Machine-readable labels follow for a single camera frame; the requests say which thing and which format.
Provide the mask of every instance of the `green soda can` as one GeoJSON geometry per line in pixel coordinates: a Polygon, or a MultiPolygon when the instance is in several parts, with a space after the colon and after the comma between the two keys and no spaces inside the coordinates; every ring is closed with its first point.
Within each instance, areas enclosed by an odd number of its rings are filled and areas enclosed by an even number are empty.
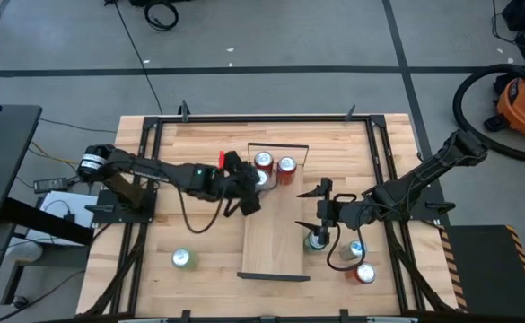
{"type": "Polygon", "coordinates": [[[314,235],[313,232],[308,233],[306,239],[304,239],[304,249],[306,249],[306,251],[319,251],[325,247],[326,245],[318,243],[318,236],[314,235]]]}
{"type": "Polygon", "coordinates": [[[198,267],[198,254],[185,248],[174,250],[172,265],[179,269],[193,270],[198,267]]]}

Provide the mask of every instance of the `can lid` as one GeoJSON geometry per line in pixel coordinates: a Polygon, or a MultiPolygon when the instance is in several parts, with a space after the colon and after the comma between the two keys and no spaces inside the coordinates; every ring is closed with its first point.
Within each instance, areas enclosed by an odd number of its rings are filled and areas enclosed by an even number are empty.
{"type": "Polygon", "coordinates": [[[257,153],[255,157],[256,164],[260,166],[268,166],[272,163],[272,155],[267,152],[257,153]]]}
{"type": "Polygon", "coordinates": [[[310,244],[316,249],[324,248],[324,245],[318,242],[318,236],[310,232],[310,244]]]}
{"type": "Polygon", "coordinates": [[[283,171],[292,171],[296,169],[296,161],[292,157],[284,157],[278,163],[280,170],[283,171]]]}
{"type": "Polygon", "coordinates": [[[262,186],[268,182],[268,173],[265,170],[257,170],[257,174],[260,180],[258,183],[256,183],[256,185],[262,186]]]}
{"type": "Polygon", "coordinates": [[[366,250],[365,243],[362,248],[362,243],[360,243],[359,240],[354,240],[350,242],[350,251],[352,251],[353,254],[360,257],[362,253],[366,250]]]}
{"type": "Polygon", "coordinates": [[[190,253],[186,249],[177,249],[172,254],[174,266],[185,266],[190,260],[190,253]]]}
{"type": "Polygon", "coordinates": [[[356,271],[358,278],[364,283],[371,283],[376,278],[376,271],[370,264],[361,264],[356,271]]]}

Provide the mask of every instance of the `black desk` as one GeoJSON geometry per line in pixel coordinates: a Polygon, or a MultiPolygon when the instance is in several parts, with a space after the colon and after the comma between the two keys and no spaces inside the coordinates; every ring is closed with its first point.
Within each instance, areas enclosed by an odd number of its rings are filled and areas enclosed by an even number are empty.
{"type": "Polygon", "coordinates": [[[0,266],[16,224],[82,244],[92,239],[91,229],[8,197],[41,111],[38,106],[5,106],[0,112],[0,266]]]}

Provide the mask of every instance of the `red soda can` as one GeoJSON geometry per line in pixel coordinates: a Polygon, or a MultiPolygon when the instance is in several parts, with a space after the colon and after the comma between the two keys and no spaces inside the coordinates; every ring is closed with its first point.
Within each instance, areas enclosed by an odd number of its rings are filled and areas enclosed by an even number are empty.
{"type": "Polygon", "coordinates": [[[376,280],[376,271],[371,264],[363,263],[354,270],[344,272],[344,276],[351,282],[371,284],[376,280]]]}
{"type": "Polygon", "coordinates": [[[254,167],[258,170],[263,170],[272,176],[272,168],[274,167],[274,157],[268,152],[257,153],[254,157],[254,167]]]}
{"type": "Polygon", "coordinates": [[[296,172],[296,161],[292,157],[284,157],[278,163],[276,168],[276,179],[278,184],[287,186],[294,181],[294,173],[296,172]]]}

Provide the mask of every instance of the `soda can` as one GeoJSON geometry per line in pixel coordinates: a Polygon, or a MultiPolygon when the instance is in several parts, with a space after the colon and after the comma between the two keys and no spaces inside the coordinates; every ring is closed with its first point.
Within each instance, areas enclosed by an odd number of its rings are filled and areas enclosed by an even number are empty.
{"type": "Polygon", "coordinates": [[[257,153],[254,157],[254,167],[256,167],[258,170],[263,170],[269,176],[272,176],[274,157],[272,157],[272,155],[268,152],[257,153]]]}
{"type": "Polygon", "coordinates": [[[354,270],[344,272],[344,276],[352,282],[371,284],[376,280],[376,271],[371,264],[363,263],[354,270]]]}
{"type": "Polygon", "coordinates": [[[354,240],[340,250],[340,257],[342,260],[348,261],[352,259],[361,258],[362,254],[367,251],[366,244],[360,243],[359,240],[354,240]]]}
{"type": "Polygon", "coordinates": [[[286,186],[292,184],[294,181],[294,174],[296,172],[296,161],[292,157],[284,157],[278,163],[276,169],[276,178],[278,184],[286,186]]]}
{"type": "Polygon", "coordinates": [[[171,261],[172,265],[179,269],[192,270],[198,267],[197,253],[186,248],[174,250],[171,261]]]}
{"type": "Polygon", "coordinates": [[[318,236],[314,235],[312,232],[309,232],[306,239],[304,239],[304,249],[306,249],[306,251],[319,251],[323,250],[325,247],[326,245],[318,243],[318,236]]]}
{"type": "Polygon", "coordinates": [[[260,180],[256,183],[256,191],[268,190],[270,188],[270,175],[265,170],[256,170],[260,180]]]}

